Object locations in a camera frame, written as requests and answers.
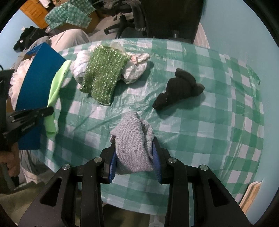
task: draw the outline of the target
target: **blue gripper pad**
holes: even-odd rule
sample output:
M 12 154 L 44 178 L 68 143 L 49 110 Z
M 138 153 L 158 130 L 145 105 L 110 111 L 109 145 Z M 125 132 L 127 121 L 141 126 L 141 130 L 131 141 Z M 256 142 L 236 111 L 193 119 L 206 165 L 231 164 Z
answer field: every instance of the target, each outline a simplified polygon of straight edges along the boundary
M 161 171 L 161 163 L 159 160 L 159 156 L 155 147 L 155 144 L 152 143 L 152 152 L 153 152 L 153 168 L 156 175 L 156 178 L 159 183 L 162 182 L 162 171 Z
M 116 172 L 116 150 L 114 150 L 111 162 L 110 162 L 110 167 L 109 167 L 109 182 L 112 183 L 112 180 L 115 177 L 115 172 Z

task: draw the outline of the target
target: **green sparkly sponge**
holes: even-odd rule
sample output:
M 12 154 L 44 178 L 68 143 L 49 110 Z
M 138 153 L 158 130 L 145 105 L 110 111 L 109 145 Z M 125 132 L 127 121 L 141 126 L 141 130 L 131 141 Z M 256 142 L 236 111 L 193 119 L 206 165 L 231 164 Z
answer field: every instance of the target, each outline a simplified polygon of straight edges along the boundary
M 89 93 L 103 105 L 110 105 L 111 97 L 130 56 L 118 49 L 98 46 L 87 65 L 80 91 Z

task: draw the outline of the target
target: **human hand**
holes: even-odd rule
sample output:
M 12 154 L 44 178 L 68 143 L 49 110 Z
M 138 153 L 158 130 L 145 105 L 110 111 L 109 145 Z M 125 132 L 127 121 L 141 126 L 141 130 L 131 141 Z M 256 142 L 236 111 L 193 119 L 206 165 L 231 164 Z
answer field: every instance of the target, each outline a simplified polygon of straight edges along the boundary
M 20 173 L 20 159 L 18 143 L 11 146 L 11 151 L 0 151 L 0 163 L 6 163 L 10 177 L 16 177 Z

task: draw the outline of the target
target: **blue box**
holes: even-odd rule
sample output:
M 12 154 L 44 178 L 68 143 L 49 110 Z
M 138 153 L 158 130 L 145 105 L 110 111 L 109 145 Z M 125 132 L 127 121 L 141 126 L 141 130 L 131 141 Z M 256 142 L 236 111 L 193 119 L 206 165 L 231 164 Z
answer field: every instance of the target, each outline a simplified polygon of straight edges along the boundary
M 52 80 L 66 61 L 45 42 L 26 53 L 24 59 L 31 59 L 34 55 L 20 89 L 15 111 L 46 107 Z M 40 149 L 42 127 L 43 120 L 18 141 L 19 149 Z

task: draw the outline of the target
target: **chair base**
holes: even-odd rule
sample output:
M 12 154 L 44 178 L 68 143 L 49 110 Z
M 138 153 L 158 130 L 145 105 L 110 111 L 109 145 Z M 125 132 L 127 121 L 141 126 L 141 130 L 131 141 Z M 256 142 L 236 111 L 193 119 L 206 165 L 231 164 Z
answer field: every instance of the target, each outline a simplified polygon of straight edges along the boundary
M 112 32 L 110 32 L 110 30 L 118 29 L 115 38 L 119 39 L 121 34 L 122 34 L 122 32 L 125 30 L 125 28 L 135 28 L 134 19 L 127 20 L 124 15 L 121 15 L 119 17 L 119 20 L 120 20 L 120 22 L 118 24 L 114 24 L 114 25 L 104 29 L 104 33 L 106 35 L 108 35 L 108 34 L 112 33 Z

